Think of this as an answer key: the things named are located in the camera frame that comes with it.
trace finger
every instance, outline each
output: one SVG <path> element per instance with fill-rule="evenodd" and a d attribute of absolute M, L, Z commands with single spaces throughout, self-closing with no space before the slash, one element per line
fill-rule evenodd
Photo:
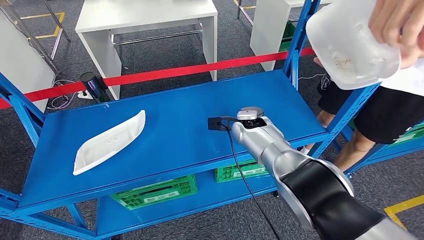
<path fill-rule="evenodd" d="M 382 8 L 384 6 L 385 0 L 377 0 L 375 2 L 374 9 L 372 10 L 371 16 L 369 17 L 368 21 L 368 28 L 371 29 L 371 26 L 376 21 L 377 17 L 379 16 L 380 12 L 382 11 Z"/>
<path fill-rule="evenodd" d="M 417 59 L 421 55 L 421 50 L 415 46 L 415 47 L 400 47 L 400 55 L 402 57 L 401 61 L 401 68 L 409 68 L 413 65 L 415 65 Z"/>
<path fill-rule="evenodd" d="M 424 29 L 418 35 L 418 46 L 421 49 L 421 51 L 424 51 Z"/>
<path fill-rule="evenodd" d="M 323 67 L 323 64 L 321 63 L 321 61 L 318 59 L 318 57 L 314 57 L 313 62 L 318 64 L 319 66 Z"/>
<path fill-rule="evenodd" d="M 400 44 L 413 47 L 418 43 L 418 35 L 424 26 L 424 1 L 414 7 L 412 14 L 403 26 Z"/>
<path fill-rule="evenodd" d="M 384 42 L 392 47 L 399 47 L 401 44 L 401 29 L 408 19 L 408 13 L 414 7 L 411 1 L 398 1 L 395 11 L 390 16 L 387 24 L 383 29 Z"/>
<path fill-rule="evenodd" d="M 390 0 L 385 1 L 384 6 L 381 9 L 379 15 L 375 19 L 374 23 L 371 25 L 371 32 L 374 35 L 374 38 L 379 43 L 384 43 L 384 37 L 383 37 L 383 29 L 385 28 L 387 22 L 389 21 L 390 16 L 395 11 L 396 7 L 396 1 Z"/>

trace yellow floor marking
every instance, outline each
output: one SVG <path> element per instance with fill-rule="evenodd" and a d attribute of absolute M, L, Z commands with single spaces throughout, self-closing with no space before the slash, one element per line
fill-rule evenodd
<path fill-rule="evenodd" d="M 239 2 L 237 0 L 232 0 L 236 6 L 239 5 Z M 243 9 L 254 9 L 256 6 L 244 6 Z"/>
<path fill-rule="evenodd" d="M 402 224 L 396 214 L 421 204 L 424 204 L 424 195 L 414 197 L 393 206 L 388 206 L 384 209 L 384 211 L 393 222 L 397 223 L 399 226 L 406 230 L 406 227 Z"/>
<path fill-rule="evenodd" d="M 59 16 L 59 23 L 62 23 L 65 17 L 65 13 L 64 12 L 57 12 L 55 13 L 55 15 Z M 23 16 L 20 19 L 34 19 L 34 18 L 42 18 L 42 17 L 49 17 L 51 16 L 51 14 L 41 14 L 41 15 L 35 15 L 35 16 Z M 45 39 L 45 38 L 52 38 L 52 37 L 57 37 L 59 34 L 59 26 L 56 25 L 56 29 L 54 30 L 53 34 L 49 34 L 49 35 L 41 35 L 41 36 L 36 36 L 36 39 Z"/>

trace red barrier tape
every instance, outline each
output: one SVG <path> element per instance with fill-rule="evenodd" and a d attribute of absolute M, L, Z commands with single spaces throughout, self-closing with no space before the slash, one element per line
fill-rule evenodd
<path fill-rule="evenodd" d="M 272 53 L 260 56 L 247 56 L 209 64 L 201 64 L 194 66 L 183 66 L 169 69 L 162 69 L 156 71 L 141 72 L 129 74 L 124 76 L 108 77 L 103 79 L 106 86 L 125 85 L 133 83 L 147 82 L 157 79 L 179 77 L 184 75 L 205 73 L 214 70 L 229 69 L 235 67 L 248 66 L 253 64 L 260 64 L 269 61 L 283 60 L 287 58 L 288 52 Z M 314 51 L 312 48 L 304 48 L 300 56 L 312 55 Z M 81 82 L 70 83 L 62 86 L 55 86 L 43 90 L 33 91 L 26 93 L 25 96 L 31 101 L 39 101 L 43 99 L 55 98 L 62 95 L 73 94 L 75 92 L 85 90 Z M 10 105 L 3 99 L 0 99 L 0 109 L 9 108 Z"/>

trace white plastic tray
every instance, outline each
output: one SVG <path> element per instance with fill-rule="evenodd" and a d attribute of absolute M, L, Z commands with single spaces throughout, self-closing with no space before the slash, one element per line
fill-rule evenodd
<path fill-rule="evenodd" d="M 316 56 L 341 89 L 379 83 L 400 69 L 400 50 L 378 43 L 368 28 L 375 4 L 375 0 L 334 0 L 306 24 Z"/>
<path fill-rule="evenodd" d="M 143 131 L 146 113 L 137 115 L 84 142 L 76 152 L 73 174 L 82 174 L 124 149 Z"/>

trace white table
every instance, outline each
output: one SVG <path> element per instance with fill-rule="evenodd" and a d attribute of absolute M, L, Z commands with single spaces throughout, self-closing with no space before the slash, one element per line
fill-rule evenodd
<path fill-rule="evenodd" d="M 203 54 L 217 61 L 217 17 L 212 0 L 85 0 L 75 31 L 103 78 L 121 75 L 111 35 L 201 24 Z M 217 71 L 210 72 L 217 80 Z M 113 97 L 121 86 L 109 87 Z"/>
<path fill-rule="evenodd" d="M 331 2 L 321 0 L 320 4 Z M 250 48 L 255 55 L 278 53 L 290 11 L 303 7 L 304 3 L 304 0 L 257 0 L 250 37 Z M 271 71 L 276 61 L 261 64 L 265 71 Z"/>
<path fill-rule="evenodd" d="M 24 94 L 50 88 L 55 72 L 1 12 L 0 33 L 0 73 Z M 44 112 L 47 101 L 36 101 L 34 105 Z"/>

